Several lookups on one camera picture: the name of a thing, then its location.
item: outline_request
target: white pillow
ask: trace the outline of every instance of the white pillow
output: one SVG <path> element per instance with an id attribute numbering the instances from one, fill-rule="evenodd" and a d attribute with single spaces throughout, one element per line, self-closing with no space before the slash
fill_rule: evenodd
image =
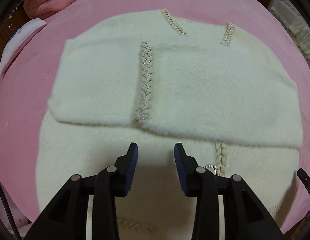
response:
<path id="1" fill-rule="evenodd" d="M 27 43 L 45 26 L 46 22 L 44 20 L 33 19 L 16 31 L 2 53 L 0 74 L 8 69 Z"/>

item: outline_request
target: white fuzzy sweater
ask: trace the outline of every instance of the white fuzzy sweater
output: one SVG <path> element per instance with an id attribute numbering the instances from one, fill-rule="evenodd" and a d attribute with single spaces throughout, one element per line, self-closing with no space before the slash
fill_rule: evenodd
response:
<path id="1" fill-rule="evenodd" d="M 144 100 L 139 124 L 158 134 L 299 147 L 297 88 L 272 51 L 238 27 L 224 46 L 225 26 L 177 21 L 187 35 L 156 10 L 107 19 L 67 40 L 48 103 L 53 117 L 135 127 Z M 148 59 L 142 42 L 150 43 Z M 143 60 L 152 65 L 148 91 Z"/>
<path id="2" fill-rule="evenodd" d="M 180 189 L 180 141 L 199 165 L 240 174 L 281 223 L 298 166 L 290 147 L 302 140 L 296 86 L 267 46 L 229 27 L 226 35 L 225 26 L 169 24 L 157 10 L 107 19 L 68 40 L 40 131 L 41 210 L 72 174 L 97 174 L 134 141 L 132 189 L 116 199 L 121 239 L 190 239 L 196 200 Z M 216 139 L 238 145 L 221 153 Z M 222 240 L 222 214 L 220 223 Z"/>

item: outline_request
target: pink bedsheet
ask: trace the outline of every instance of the pink bedsheet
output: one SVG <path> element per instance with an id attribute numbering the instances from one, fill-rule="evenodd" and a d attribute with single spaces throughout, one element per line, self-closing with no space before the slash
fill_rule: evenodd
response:
<path id="1" fill-rule="evenodd" d="M 261 4 L 255 0 L 77 0 L 48 18 L 47 26 L 23 49 L 6 75 L 0 76 L 0 179 L 30 220 L 39 215 L 35 181 L 38 134 L 65 40 L 106 18 L 161 8 L 198 22 L 232 22 L 276 54 L 298 86 L 304 133 L 300 167 L 310 175 L 310 71 L 281 24 Z M 282 231 L 303 218 L 309 208 L 308 193 L 298 182 Z"/>

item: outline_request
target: braided trim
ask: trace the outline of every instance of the braided trim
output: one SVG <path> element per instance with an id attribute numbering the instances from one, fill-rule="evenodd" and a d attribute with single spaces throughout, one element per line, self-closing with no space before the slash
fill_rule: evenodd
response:
<path id="1" fill-rule="evenodd" d="M 118 223 L 118 226 L 122 228 L 135 230 L 136 232 L 141 232 L 141 233 L 152 234 L 156 232 L 157 230 L 157 227 L 153 224 L 139 222 L 139 221 L 135 221 L 132 219 L 118 218 L 117 223 Z"/>
<path id="2" fill-rule="evenodd" d="M 182 29 L 174 20 L 173 16 L 167 11 L 167 9 L 162 9 L 164 16 L 166 17 L 167 21 L 170 25 L 180 34 L 180 35 L 187 35 L 186 31 Z"/>
<path id="3" fill-rule="evenodd" d="M 146 122 L 150 108 L 151 87 L 153 80 L 153 51 L 150 42 L 142 42 L 141 58 L 141 93 L 138 108 L 135 110 L 134 120 L 138 123 Z"/>
<path id="4" fill-rule="evenodd" d="M 232 34 L 234 33 L 235 25 L 233 23 L 228 23 L 226 27 L 226 32 L 224 34 L 222 44 L 228 46 L 232 39 Z"/>
<path id="5" fill-rule="evenodd" d="M 215 142 L 216 148 L 216 167 L 218 169 L 219 176 L 225 176 L 227 152 L 226 144 L 223 142 Z"/>
<path id="6" fill-rule="evenodd" d="M 270 215 L 272 217 L 274 217 L 277 214 L 277 212 L 279 211 L 281 206 L 282 206 L 282 204 L 278 204 L 275 207 L 272 207 L 272 208 L 268 209 L 268 212 L 270 213 Z"/>

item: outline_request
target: metal button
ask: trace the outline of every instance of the metal button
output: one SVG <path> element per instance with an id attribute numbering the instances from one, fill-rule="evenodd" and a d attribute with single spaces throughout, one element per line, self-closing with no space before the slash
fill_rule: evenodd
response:
<path id="1" fill-rule="evenodd" d="M 72 181 L 78 181 L 78 180 L 80 179 L 80 175 L 74 174 L 74 175 L 71 176 L 70 179 L 71 179 Z"/>
<path id="2" fill-rule="evenodd" d="M 116 168 L 115 166 L 109 166 L 109 167 L 107 168 L 107 171 L 108 171 L 108 172 L 115 172 L 115 171 L 117 171 L 117 168 Z"/>
<path id="3" fill-rule="evenodd" d="M 234 179 L 234 181 L 240 181 L 242 179 L 242 177 L 240 175 L 237 175 L 237 174 L 233 175 L 232 178 Z"/>
<path id="4" fill-rule="evenodd" d="M 206 169 L 205 169 L 204 167 L 197 167 L 197 168 L 196 168 L 196 171 L 197 171 L 198 173 L 204 173 L 204 172 L 206 171 Z"/>

